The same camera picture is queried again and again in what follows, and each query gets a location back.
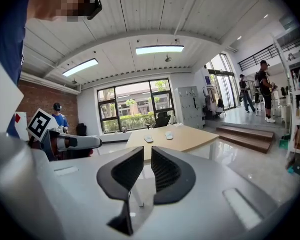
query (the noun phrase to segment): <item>white wooden ceiling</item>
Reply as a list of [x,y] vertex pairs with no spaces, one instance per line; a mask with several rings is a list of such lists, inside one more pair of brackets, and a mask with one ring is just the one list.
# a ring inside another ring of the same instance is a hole
[[[101,0],[103,10],[93,20],[32,19],[26,25],[23,70],[73,86],[73,79],[86,84],[128,72],[192,67],[202,58],[203,51],[220,44],[258,1]],[[150,32],[138,35],[142,31]],[[169,54],[171,62],[165,61],[165,53],[135,53],[136,47],[176,44],[175,39],[184,45],[184,50]],[[62,75],[91,58],[99,64],[68,78]]]

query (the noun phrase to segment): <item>gray cabinet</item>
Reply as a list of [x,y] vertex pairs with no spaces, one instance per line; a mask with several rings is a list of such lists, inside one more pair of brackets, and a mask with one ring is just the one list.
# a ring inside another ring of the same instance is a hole
[[177,122],[197,129],[203,129],[202,108],[196,86],[180,87],[174,90]]

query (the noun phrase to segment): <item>red sign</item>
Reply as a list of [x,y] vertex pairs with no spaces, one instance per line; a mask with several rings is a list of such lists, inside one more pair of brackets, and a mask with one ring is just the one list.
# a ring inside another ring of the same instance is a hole
[[15,122],[18,123],[20,121],[21,117],[19,116],[19,114],[16,114],[15,116]]

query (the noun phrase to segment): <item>white sneaker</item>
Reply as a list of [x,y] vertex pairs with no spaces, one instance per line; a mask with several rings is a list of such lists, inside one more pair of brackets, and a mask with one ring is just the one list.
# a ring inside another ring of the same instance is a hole
[[268,123],[270,122],[270,123],[275,123],[275,120],[273,119],[273,118],[267,118],[267,120],[266,120]]

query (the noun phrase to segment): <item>white computer mouse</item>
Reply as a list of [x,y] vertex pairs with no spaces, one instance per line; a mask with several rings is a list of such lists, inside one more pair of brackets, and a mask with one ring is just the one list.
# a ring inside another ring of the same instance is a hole
[[151,135],[144,135],[144,140],[145,140],[147,143],[153,142],[153,139],[152,139]]
[[165,133],[165,137],[166,137],[167,140],[173,139],[173,133],[170,132],[170,131],[167,131]]

